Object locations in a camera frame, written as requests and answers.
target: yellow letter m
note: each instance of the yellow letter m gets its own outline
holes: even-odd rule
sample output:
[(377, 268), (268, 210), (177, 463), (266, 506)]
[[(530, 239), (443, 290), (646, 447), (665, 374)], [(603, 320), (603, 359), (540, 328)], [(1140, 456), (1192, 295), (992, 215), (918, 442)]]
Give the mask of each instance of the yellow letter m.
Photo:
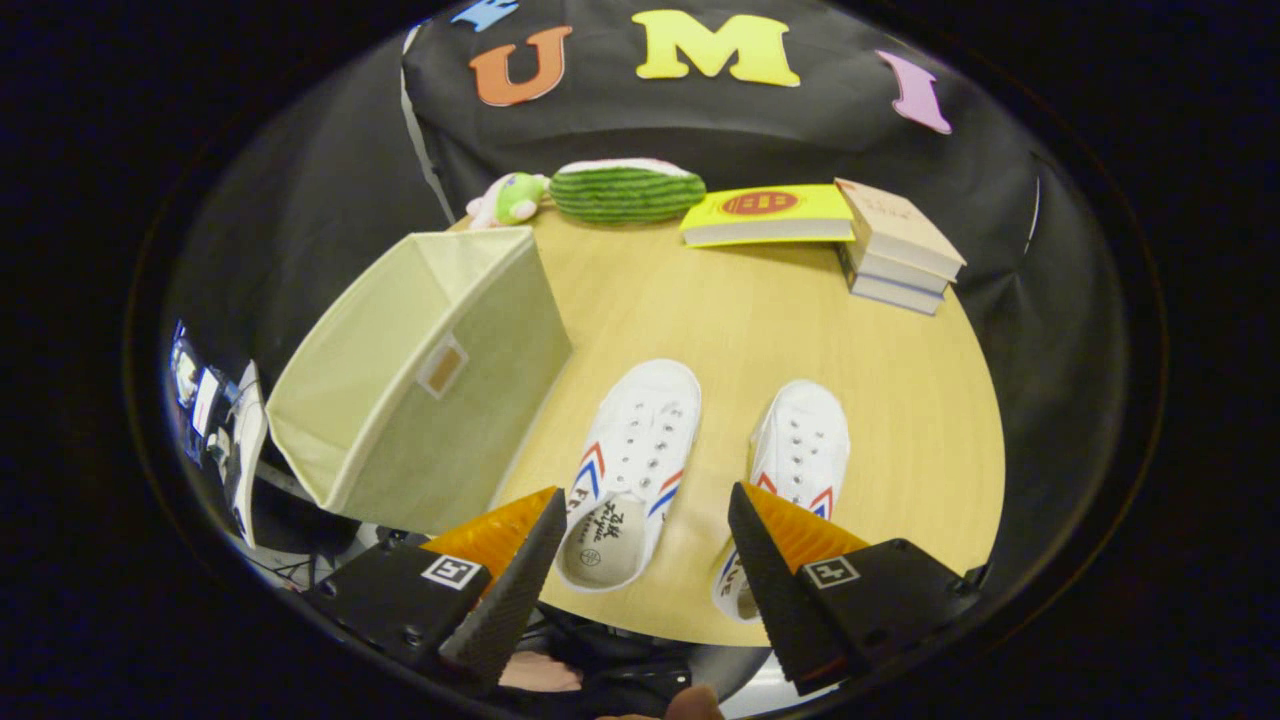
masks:
[(787, 67), (782, 47), (782, 35), (790, 28), (778, 20), (733, 15), (712, 32), (682, 10), (648, 10), (631, 19), (645, 27), (649, 56), (636, 68), (636, 74), (645, 79), (687, 76), (689, 65), (676, 56), (680, 49), (707, 77), (718, 74), (737, 53), (737, 63), (728, 69), (737, 79), (783, 87), (800, 85), (800, 76)]

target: shoe insole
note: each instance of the shoe insole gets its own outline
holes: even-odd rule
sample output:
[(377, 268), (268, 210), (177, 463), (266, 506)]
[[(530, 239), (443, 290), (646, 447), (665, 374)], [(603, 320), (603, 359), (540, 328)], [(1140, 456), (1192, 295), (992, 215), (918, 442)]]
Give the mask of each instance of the shoe insole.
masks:
[(755, 620), (759, 615), (760, 609), (755, 605), (751, 585), (742, 585), (742, 592), (737, 593), (737, 616), (742, 620)]
[(561, 547), (561, 568), (575, 584), (608, 588), (631, 579), (643, 556), (644, 502), (622, 495), (570, 528)]

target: pink letter i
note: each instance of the pink letter i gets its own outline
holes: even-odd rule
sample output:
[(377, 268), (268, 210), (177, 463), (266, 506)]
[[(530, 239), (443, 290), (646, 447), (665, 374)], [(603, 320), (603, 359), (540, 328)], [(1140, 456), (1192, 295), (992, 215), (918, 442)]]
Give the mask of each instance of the pink letter i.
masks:
[(931, 127), (942, 135), (951, 135), (951, 123), (942, 117), (938, 96), (933, 94), (933, 81), (938, 78), (897, 55), (890, 55), (883, 50), (877, 50), (876, 54), (893, 68), (893, 74), (897, 77), (900, 97), (893, 101), (893, 109), (897, 110), (897, 114)]

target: stuffed toy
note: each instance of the stuffed toy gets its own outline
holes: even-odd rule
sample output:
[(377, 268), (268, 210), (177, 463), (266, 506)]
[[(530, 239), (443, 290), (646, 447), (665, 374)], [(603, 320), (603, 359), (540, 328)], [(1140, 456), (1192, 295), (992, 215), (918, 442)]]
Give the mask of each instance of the stuffed toy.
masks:
[(467, 202), (474, 231), (516, 225), (538, 213), (538, 202), (547, 193), (547, 176), (507, 173), (489, 186), (480, 197)]
[(707, 195), (703, 178), (648, 158), (570, 163), (552, 176), (561, 214), (584, 223), (657, 223), (685, 214)]

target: felt letter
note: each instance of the felt letter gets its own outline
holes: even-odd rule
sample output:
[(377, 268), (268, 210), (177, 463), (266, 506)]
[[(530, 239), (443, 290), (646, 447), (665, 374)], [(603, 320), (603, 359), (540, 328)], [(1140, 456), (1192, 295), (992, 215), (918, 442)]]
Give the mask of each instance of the felt letter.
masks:
[(636, 68), (636, 74), (645, 79), (687, 76), (689, 65), (676, 58), (678, 47), (707, 77), (719, 73), (737, 53), (737, 63), (728, 69), (737, 79), (783, 87), (800, 85), (800, 76), (791, 72), (782, 47), (782, 35), (790, 28), (778, 20), (733, 15), (716, 32), (682, 10), (648, 10), (631, 15), (631, 20), (645, 28), (648, 56)]
[(466, 20), (476, 26), (476, 32), (484, 32), (489, 29), (489, 26), (515, 13), (518, 8), (520, 3), (516, 0), (480, 0), (475, 5), (453, 15), (453, 19), (449, 22)]
[(893, 76), (897, 77), (899, 99), (893, 101), (897, 114), (942, 135), (951, 135), (951, 123), (942, 117), (938, 96), (933, 92), (933, 82), (938, 78), (897, 55), (890, 55), (883, 50), (877, 50), (876, 54), (893, 68)]
[(471, 60), (471, 68), (476, 72), (476, 94), (480, 100), (486, 105), (506, 108), (550, 92), (564, 77), (564, 36), (571, 32), (573, 28), (561, 26), (529, 36), (529, 45), (538, 49), (538, 74), (525, 82), (513, 83), (507, 74), (507, 58), (516, 51), (515, 45), (503, 45), (476, 55)]

